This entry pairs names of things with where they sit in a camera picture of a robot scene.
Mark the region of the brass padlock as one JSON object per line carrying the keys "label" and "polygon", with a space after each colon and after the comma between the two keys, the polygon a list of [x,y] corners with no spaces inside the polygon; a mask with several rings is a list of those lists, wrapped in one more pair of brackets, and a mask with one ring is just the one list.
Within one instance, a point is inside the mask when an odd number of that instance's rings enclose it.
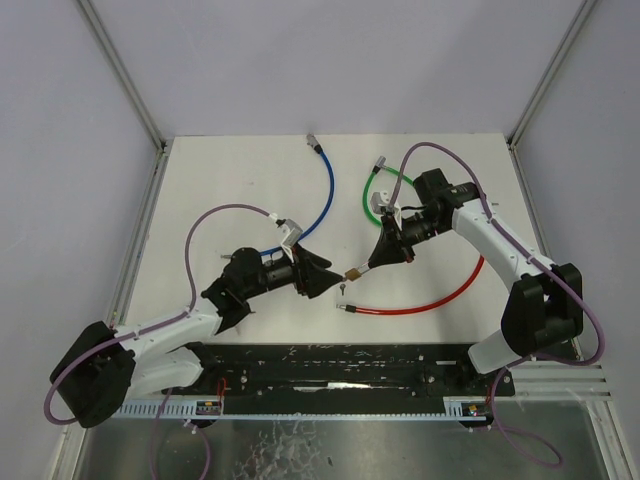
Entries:
{"label": "brass padlock", "polygon": [[369,265],[367,263],[360,265],[358,267],[351,268],[347,270],[344,274],[344,278],[346,281],[356,281],[365,275],[370,270]]}

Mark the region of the green cable lock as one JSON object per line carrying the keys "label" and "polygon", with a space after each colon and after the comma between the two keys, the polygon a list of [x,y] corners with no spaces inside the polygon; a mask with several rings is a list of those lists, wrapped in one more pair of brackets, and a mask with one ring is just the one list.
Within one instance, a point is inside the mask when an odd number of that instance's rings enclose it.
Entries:
{"label": "green cable lock", "polygon": [[396,178],[402,178],[403,182],[413,188],[413,181],[407,175],[400,175],[400,171],[386,164],[386,158],[379,156],[374,166],[369,173],[369,176],[365,182],[362,192],[362,208],[366,218],[376,227],[380,227],[382,222],[380,220],[380,213],[374,211],[374,194],[372,185],[377,175],[381,172],[386,172]]}

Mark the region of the red cable lock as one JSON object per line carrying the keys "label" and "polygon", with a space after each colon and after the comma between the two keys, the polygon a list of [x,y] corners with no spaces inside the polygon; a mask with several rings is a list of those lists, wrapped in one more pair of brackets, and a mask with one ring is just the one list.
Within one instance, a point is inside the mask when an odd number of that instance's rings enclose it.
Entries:
{"label": "red cable lock", "polygon": [[466,240],[453,232],[414,247],[410,263],[381,266],[348,282],[337,293],[336,306],[344,311],[415,310],[448,305],[478,285],[491,267]]}

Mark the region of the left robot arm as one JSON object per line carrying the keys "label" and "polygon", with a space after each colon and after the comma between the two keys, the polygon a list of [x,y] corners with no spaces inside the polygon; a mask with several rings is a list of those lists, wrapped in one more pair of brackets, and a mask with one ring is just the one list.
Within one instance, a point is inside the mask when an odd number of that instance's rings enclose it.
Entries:
{"label": "left robot arm", "polygon": [[202,292],[193,292],[184,310],[142,324],[109,328],[98,321],[86,327],[50,375],[44,413],[59,395],[71,421],[92,428],[112,417],[128,400],[190,387],[205,371],[193,351],[214,336],[236,327],[251,312],[250,299],[293,286],[309,299],[341,283],[329,260],[301,245],[265,261],[253,248],[235,251],[222,274]]}

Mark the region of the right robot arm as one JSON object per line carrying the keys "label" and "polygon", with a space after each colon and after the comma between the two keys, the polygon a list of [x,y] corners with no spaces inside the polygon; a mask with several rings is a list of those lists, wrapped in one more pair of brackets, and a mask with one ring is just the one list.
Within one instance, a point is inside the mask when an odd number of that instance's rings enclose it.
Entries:
{"label": "right robot arm", "polygon": [[497,228],[496,214],[485,210],[472,182],[453,185],[433,169],[412,185],[420,204],[409,217],[388,192],[371,195],[370,208],[380,217],[381,233],[367,266],[410,263],[416,245],[447,232],[469,242],[509,293],[499,329],[468,350],[477,373],[490,373],[582,333],[582,277],[575,266],[538,257],[510,230]]}

